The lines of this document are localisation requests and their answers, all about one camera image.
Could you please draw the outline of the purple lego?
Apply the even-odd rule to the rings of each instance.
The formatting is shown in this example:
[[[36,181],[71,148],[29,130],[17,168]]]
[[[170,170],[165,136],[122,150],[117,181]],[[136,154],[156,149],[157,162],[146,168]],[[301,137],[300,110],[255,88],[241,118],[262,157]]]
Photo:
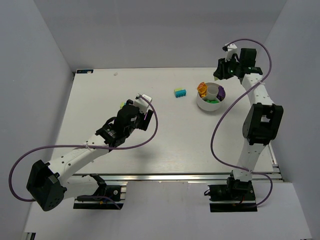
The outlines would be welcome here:
[[[224,99],[225,99],[225,97],[226,97],[226,92],[225,92],[225,90],[224,90],[224,88],[220,85],[219,87],[218,87],[218,94],[217,94],[217,99],[219,100],[219,101],[223,101]]]

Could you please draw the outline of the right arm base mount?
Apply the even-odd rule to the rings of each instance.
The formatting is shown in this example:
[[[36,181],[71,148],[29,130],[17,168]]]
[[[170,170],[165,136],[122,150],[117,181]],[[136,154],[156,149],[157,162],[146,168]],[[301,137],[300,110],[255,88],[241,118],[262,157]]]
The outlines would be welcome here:
[[[203,193],[209,197],[212,213],[257,212],[256,196],[251,181],[229,178],[226,184],[212,184]]]

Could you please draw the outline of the green arch lego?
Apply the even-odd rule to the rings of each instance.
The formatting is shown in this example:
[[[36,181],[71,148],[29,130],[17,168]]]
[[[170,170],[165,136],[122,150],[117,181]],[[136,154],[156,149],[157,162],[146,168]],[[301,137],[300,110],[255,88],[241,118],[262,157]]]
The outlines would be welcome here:
[[[209,104],[218,104],[218,103],[220,103],[220,101],[217,98],[214,99],[214,100],[206,100],[205,102],[209,103]]]

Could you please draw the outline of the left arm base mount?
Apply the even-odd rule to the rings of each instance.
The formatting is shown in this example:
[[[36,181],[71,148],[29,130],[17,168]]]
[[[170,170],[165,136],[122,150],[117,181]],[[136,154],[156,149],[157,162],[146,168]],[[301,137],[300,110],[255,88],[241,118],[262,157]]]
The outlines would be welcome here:
[[[82,193],[74,200],[73,209],[76,210],[121,210],[126,198],[126,186],[121,183],[106,183],[96,173],[83,175],[93,180],[94,192]]]

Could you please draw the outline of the yellow-green and teal small lego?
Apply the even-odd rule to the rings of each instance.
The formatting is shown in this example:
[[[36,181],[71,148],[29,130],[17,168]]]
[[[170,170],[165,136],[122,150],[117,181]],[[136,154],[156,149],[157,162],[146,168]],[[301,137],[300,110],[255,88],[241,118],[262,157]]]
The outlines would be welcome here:
[[[122,102],[122,103],[120,104],[120,109],[122,109],[125,105],[126,105],[126,103],[125,103],[125,102]]]

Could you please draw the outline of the yellow butterfly lego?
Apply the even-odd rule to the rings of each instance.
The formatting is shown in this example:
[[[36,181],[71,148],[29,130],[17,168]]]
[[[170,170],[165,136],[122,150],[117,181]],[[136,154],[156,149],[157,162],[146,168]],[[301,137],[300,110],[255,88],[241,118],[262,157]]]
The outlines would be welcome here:
[[[201,98],[204,98],[207,95],[207,89],[208,89],[208,86],[206,85],[205,82],[201,82],[197,86],[197,92]]]

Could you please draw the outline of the yellow-green and teal long lego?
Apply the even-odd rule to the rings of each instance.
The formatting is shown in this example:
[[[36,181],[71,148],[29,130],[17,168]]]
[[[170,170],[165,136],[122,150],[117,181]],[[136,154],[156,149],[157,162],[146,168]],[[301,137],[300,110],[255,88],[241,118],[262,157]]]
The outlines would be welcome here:
[[[173,93],[176,98],[185,97],[187,95],[187,91],[184,88],[176,88]]]

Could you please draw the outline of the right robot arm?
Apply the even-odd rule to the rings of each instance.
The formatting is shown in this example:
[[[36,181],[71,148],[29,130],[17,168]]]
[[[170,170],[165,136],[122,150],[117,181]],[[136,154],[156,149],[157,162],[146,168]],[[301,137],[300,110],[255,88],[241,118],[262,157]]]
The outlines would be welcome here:
[[[262,70],[256,66],[256,49],[242,48],[240,56],[235,44],[223,50],[226,56],[218,60],[213,76],[216,80],[237,77],[251,104],[242,126],[242,152],[231,174],[236,181],[249,182],[262,151],[277,136],[284,109],[271,100],[264,86]]]

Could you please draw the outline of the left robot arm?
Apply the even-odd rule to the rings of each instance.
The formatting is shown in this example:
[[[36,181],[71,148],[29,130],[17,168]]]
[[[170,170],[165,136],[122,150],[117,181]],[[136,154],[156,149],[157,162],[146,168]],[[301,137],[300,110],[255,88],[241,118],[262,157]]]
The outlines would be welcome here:
[[[113,204],[119,201],[120,190],[108,187],[98,174],[77,179],[72,175],[119,148],[134,130],[146,131],[154,113],[151,102],[152,98],[145,94],[127,100],[117,115],[108,119],[83,145],[46,163],[42,160],[34,163],[26,188],[42,210],[50,211],[69,198]]]

